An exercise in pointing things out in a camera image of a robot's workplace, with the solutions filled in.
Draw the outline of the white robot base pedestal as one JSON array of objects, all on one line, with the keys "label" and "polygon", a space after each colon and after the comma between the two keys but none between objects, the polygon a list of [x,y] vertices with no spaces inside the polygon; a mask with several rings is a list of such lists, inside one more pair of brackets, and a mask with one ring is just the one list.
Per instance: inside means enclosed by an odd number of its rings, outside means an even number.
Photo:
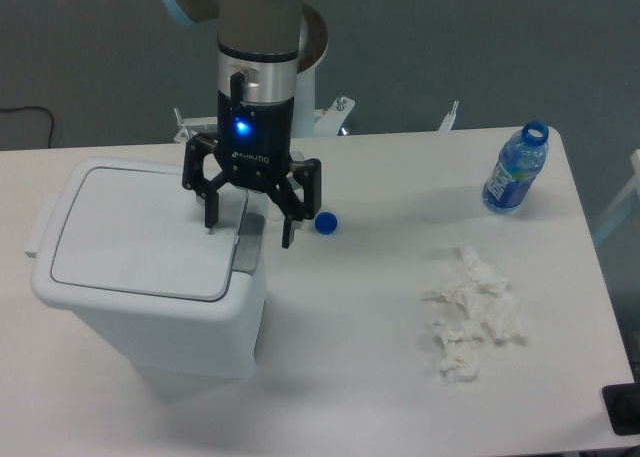
[{"label": "white robot base pedestal", "polygon": [[231,78],[240,74],[244,78],[241,102],[264,105],[294,100],[292,136],[341,133],[355,101],[339,96],[326,109],[316,106],[316,68],[328,50],[328,29],[313,7],[225,12],[217,44],[220,92],[230,97]]}]

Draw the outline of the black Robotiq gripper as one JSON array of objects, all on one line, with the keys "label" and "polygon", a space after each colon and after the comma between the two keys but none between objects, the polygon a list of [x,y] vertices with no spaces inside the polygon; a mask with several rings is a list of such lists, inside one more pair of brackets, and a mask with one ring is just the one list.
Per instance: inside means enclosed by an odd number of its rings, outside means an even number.
[{"label": "black Robotiq gripper", "polygon": [[[204,201],[204,225],[219,221],[219,190],[227,183],[267,193],[284,217],[282,247],[294,239],[294,223],[313,219],[322,205],[322,164],[319,159],[291,161],[289,148],[294,100],[271,104],[241,102],[218,93],[217,142],[204,133],[185,147],[182,186]],[[213,156],[221,171],[208,179],[204,161]],[[291,174],[303,191],[300,199],[288,179]]]}]

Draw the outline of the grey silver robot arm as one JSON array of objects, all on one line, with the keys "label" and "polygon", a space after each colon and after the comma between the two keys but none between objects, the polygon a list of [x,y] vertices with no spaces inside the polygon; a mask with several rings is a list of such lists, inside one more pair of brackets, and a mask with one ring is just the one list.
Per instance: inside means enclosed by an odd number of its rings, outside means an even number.
[{"label": "grey silver robot arm", "polygon": [[217,129],[186,143],[182,185],[204,201],[205,225],[219,217],[225,184],[263,193],[284,217],[283,247],[294,227],[313,219],[322,204],[321,163],[290,154],[295,89],[303,44],[320,59],[323,19],[303,0],[163,0],[176,19],[217,19]]}]

